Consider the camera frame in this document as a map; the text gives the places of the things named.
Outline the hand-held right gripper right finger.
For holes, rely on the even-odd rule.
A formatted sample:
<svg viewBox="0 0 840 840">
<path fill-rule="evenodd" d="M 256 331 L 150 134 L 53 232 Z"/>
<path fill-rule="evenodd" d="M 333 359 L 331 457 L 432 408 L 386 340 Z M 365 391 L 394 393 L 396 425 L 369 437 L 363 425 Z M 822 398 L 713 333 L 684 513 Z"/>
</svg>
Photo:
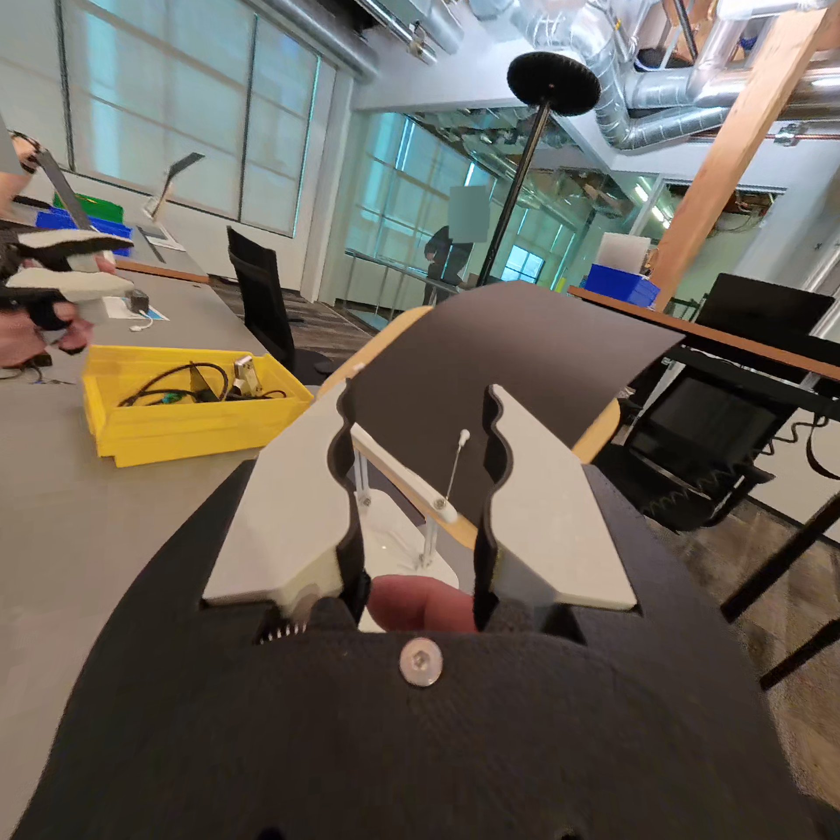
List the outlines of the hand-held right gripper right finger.
<svg viewBox="0 0 840 840">
<path fill-rule="evenodd" d="M 485 392 L 474 621 L 503 601 L 543 620 L 558 605 L 629 612 L 637 597 L 581 460 L 501 385 Z"/>
</svg>

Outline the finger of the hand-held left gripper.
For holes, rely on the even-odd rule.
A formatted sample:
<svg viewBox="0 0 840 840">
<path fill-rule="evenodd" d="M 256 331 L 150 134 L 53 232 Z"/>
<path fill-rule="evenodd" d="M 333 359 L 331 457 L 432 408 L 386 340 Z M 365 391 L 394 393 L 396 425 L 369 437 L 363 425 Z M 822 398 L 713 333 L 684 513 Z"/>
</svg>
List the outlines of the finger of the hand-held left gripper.
<svg viewBox="0 0 840 840">
<path fill-rule="evenodd" d="M 108 272 L 21 269 L 4 282 L 4 304 L 67 301 L 74 304 L 103 298 L 126 298 L 134 284 Z"/>
<path fill-rule="evenodd" d="M 72 256 L 90 256 L 133 247 L 130 238 L 97 230 L 8 230 L 7 246 L 24 259 L 59 264 Z"/>
</svg>

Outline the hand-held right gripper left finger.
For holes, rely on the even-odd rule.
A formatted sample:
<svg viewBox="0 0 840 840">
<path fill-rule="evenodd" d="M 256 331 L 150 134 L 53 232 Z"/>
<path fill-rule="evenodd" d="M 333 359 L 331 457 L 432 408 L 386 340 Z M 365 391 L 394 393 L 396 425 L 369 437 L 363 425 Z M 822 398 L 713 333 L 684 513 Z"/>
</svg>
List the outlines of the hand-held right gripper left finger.
<svg viewBox="0 0 840 840">
<path fill-rule="evenodd" d="M 222 606 L 274 603 L 309 617 L 323 597 L 360 617 L 370 591 L 349 473 L 351 381 L 322 395 L 260 452 L 204 589 Z"/>
</svg>

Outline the yellow plastic bin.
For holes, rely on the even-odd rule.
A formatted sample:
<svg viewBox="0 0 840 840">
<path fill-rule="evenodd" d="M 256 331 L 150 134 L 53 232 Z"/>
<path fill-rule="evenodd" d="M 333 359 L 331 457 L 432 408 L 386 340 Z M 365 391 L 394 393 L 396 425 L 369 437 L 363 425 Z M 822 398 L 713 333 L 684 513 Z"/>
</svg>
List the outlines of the yellow plastic bin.
<svg viewBox="0 0 840 840">
<path fill-rule="evenodd" d="M 252 355 L 262 393 L 236 397 L 244 351 L 92 345 L 83 405 L 97 455 L 117 467 L 267 445 L 313 395 L 269 354 Z"/>
</svg>

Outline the person's left hand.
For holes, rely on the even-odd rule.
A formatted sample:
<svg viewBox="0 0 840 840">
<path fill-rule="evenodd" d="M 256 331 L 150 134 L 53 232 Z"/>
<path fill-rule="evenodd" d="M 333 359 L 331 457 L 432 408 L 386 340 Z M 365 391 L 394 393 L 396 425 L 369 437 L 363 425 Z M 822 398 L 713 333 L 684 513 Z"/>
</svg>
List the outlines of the person's left hand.
<svg viewBox="0 0 840 840">
<path fill-rule="evenodd" d="M 93 324 L 79 314 L 78 308 L 67 301 L 52 303 L 54 315 L 50 327 L 64 329 L 56 346 L 68 354 L 77 354 L 91 341 Z M 39 324 L 25 308 L 1 310 L 1 367 L 18 368 L 47 351 L 48 343 Z"/>
</svg>

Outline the person's right hand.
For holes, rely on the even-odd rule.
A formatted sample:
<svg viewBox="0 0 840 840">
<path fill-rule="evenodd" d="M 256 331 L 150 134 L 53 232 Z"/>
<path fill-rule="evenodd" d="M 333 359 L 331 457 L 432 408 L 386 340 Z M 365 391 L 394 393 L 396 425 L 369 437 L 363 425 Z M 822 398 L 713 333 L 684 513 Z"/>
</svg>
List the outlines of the person's right hand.
<svg viewBox="0 0 840 840">
<path fill-rule="evenodd" d="M 367 609 L 386 632 L 475 633 L 473 598 L 425 576 L 381 575 L 372 580 Z"/>
</svg>

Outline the green plastic bin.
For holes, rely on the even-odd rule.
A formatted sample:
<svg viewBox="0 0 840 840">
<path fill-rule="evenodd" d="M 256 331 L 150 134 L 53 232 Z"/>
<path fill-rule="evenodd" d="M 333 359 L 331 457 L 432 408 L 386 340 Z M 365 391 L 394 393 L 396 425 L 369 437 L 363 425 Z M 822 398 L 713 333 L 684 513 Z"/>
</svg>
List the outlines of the green plastic bin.
<svg viewBox="0 0 840 840">
<path fill-rule="evenodd" d="M 82 211 L 91 220 L 91 223 L 98 224 L 95 220 L 107 222 L 109 224 L 124 225 L 123 222 L 123 207 L 121 205 L 111 203 L 110 201 L 102 200 L 93 196 L 84 194 L 76 194 L 76 199 Z M 48 222 L 52 223 L 54 227 L 58 228 L 76 228 L 77 225 L 73 217 L 69 214 L 67 208 L 64 206 L 58 192 L 54 192 L 52 209 L 45 211 L 45 217 Z"/>
</svg>

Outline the white stand base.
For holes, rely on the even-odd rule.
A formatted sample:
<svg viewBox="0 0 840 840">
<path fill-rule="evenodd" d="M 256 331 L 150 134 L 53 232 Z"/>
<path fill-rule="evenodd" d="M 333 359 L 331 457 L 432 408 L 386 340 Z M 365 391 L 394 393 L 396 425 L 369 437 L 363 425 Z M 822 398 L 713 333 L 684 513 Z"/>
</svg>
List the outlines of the white stand base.
<svg viewBox="0 0 840 840">
<path fill-rule="evenodd" d="M 364 567 L 371 578 L 425 576 L 458 588 L 456 572 L 437 551 L 436 529 L 427 538 L 387 495 L 371 493 L 360 508 Z"/>
</svg>

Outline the white board holder bar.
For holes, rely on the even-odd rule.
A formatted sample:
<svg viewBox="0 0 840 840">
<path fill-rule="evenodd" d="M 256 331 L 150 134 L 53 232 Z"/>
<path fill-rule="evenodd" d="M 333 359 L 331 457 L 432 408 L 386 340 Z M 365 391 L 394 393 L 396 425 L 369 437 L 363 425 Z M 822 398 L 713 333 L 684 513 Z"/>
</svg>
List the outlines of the white board holder bar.
<svg viewBox="0 0 840 840">
<path fill-rule="evenodd" d="M 457 522 L 459 514 L 444 493 L 432 487 L 415 471 L 404 466 L 358 423 L 352 425 L 350 433 L 354 448 L 370 460 L 407 498 L 419 501 L 421 509 L 432 512 L 441 522 L 446 524 Z"/>
</svg>

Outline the black board with wooden edge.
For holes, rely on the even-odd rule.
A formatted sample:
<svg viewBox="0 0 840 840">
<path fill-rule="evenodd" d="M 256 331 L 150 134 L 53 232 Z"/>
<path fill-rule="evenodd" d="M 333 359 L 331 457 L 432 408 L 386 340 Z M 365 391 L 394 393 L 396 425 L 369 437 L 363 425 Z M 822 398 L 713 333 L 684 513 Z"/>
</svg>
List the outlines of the black board with wooden edge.
<svg viewBox="0 0 840 840">
<path fill-rule="evenodd" d="M 447 489 L 474 526 L 492 483 L 484 394 L 501 385 L 572 448 L 617 394 L 681 333 L 522 281 L 468 290 L 421 315 L 351 384 L 355 421 L 405 467 Z"/>
</svg>

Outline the black office chair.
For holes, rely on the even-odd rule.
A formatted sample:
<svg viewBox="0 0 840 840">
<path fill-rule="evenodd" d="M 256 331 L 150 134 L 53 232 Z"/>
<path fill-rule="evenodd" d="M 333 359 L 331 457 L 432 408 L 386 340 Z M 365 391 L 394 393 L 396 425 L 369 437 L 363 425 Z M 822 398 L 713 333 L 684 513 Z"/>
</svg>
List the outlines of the black office chair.
<svg viewBox="0 0 840 840">
<path fill-rule="evenodd" d="M 228 258 L 234 267 L 245 313 L 245 326 L 269 354 L 305 386 L 320 386 L 333 372 L 331 360 L 318 352 L 297 350 L 282 295 L 277 254 L 227 227 Z"/>
<path fill-rule="evenodd" d="M 692 323 L 838 366 L 838 346 L 812 335 L 835 302 L 721 273 Z M 819 374 L 835 385 L 803 386 L 807 367 L 696 333 L 675 351 L 684 368 L 593 465 L 637 511 L 672 532 L 693 532 L 716 526 L 774 479 L 755 463 L 795 411 L 812 413 L 814 427 L 838 419 L 838 377 Z"/>
</svg>

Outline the small blue bin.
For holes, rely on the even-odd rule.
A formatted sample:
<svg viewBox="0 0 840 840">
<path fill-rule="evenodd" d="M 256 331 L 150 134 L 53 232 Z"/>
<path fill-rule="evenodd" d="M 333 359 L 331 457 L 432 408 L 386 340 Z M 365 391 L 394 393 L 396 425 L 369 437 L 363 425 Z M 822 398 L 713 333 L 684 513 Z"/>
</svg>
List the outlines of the small blue bin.
<svg viewBox="0 0 840 840">
<path fill-rule="evenodd" d="M 593 264 L 581 288 L 641 308 L 652 307 L 659 288 L 644 275 Z"/>
</svg>

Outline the wooden top desk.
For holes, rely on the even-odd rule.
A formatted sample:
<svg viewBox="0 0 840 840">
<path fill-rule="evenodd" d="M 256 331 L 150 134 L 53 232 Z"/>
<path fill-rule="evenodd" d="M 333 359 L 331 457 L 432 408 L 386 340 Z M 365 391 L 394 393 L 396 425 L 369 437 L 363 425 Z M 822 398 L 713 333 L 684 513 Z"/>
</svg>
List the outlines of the wooden top desk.
<svg viewBox="0 0 840 840">
<path fill-rule="evenodd" d="M 574 298 L 590 302 L 601 308 L 621 312 L 636 320 L 650 322 L 682 333 L 685 336 L 683 344 L 690 349 L 709 352 L 731 361 L 739 361 L 741 356 L 749 362 L 761 360 L 768 364 L 782 365 L 794 371 L 813 375 L 818 383 L 832 382 L 833 385 L 828 386 L 826 394 L 838 396 L 838 364 L 820 360 L 814 357 L 812 353 L 806 352 L 816 349 L 816 338 L 811 336 L 795 334 L 793 336 L 794 347 L 798 351 L 787 350 L 773 346 L 768 342 L 746 339 L 729 332 L 676 318 L 662 311 L 619 301 L 584 288 L 572 287 L 570 294 Z"/>
</svg>

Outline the black stand pole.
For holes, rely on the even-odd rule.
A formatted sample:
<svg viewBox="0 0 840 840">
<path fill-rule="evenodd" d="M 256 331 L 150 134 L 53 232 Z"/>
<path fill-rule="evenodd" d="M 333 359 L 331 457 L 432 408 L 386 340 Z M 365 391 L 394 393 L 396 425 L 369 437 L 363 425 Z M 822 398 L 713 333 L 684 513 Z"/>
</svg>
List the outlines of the black stand pole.
<svg viewBox="0 0 840 840">
<path fill-rule="evenodd" d="M 513 208 L 550 116 L 553 113 L 561 117 L 581 116 L 593 110 L 601 96 L 599 80 L 587 66 L 549 51 L 533 51 L 514 59 L 507 71 L 507 84 L 522 103 L 537 110 L 478 274 L 477 287 L 483 287 L 489 281 Z"/>
</svg>

